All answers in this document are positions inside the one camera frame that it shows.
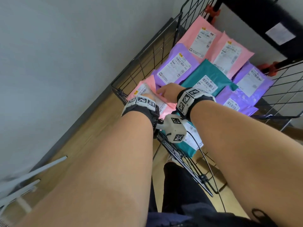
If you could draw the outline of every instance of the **finger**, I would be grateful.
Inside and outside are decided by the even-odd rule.
[[[165,93],[165,91],[166,91],[166,86],[167,86],[167,85],[164,85],[163,87],[160,87],[160,88],[156,91],[156,93],[157,93],[157,94]]]

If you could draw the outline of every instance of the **red clamp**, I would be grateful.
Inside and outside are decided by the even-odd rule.
[[[211,6],[211,5],[208,5],[206,8],[205,8],[205,12],[207,14],[209,14],[211,17],[213,17],[212,21],[211,21],[211,24],[214,24],[215,21],[216,21],[216,18],[217,16],[220,15],[220,12],[221,10],[219,9],[218,11],[214,11],[214,8]]]
[[[269,72],[268,72],[268,76],[275,76],[277,74],[277,69],[275,67],[276,64],[278,64],[279,62],[275,61],[274,63],[272,63],[272,65],[269,65],[269,64],[262,64],[262,65],[259,65],[257,66],[258,69],[260,70],[263,70],[265,68],[268,68],[269,69]]]

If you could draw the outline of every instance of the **leg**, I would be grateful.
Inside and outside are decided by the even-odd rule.
[[[149,195],[149,212],[158,212],[152,179],[151,179],[151,192]]]
[[[162,212],[184,214],[181,206],[206,203],[214,208],[203,189],[183,167],[173,162],[164,165],[164,196]]]

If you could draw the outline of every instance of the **wire basket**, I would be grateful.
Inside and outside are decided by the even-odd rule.
[[[174,19],[171,19],[115,78],[112,82],[114,94],[126,104],[126,97],[141,80],[150,76],[152,71],[157,69],[167,59],[172,47],[199,15],[207,18],[209,22],[212,21],[213,17],[205,11],[206,7],[213,6],[213,10],[218,11],[222,3],[223,0],[187,0],[183,4],[180,13]],[[303,104],[301,104],[301,111],[298,111],[295,115],[284,113],[289,106],[293,107],[303,103],[300,100],[300,96],[301,99],[303,98],[303,71],[298,69],[303,70],[303,62],[278,70],[278,75],[272,77],[275,80],[274,85],[267,91],[263,99],[256,104],[261,114],[253,115],[252,117],[265,121],[269,125],[271,122],[277,123],[280,126],[279,129],[284,130],[290,125],[290,121],[293,118],[298,118],[302,115]],[[276,88],[280,88],[279,86],[282,85],[284,86],[283,89],[288,90],[279,92],[279,89]],[[208,179],[206,176],[208,172],[203,174],[194,161],[170,143],[162,133],[157,134],[157,139],[210,196],[213,197],[212,192],[218,194],[226,186],[227,183],[224,183],[219,190],[214,189],[212,183],[209,182],[212,178]]]

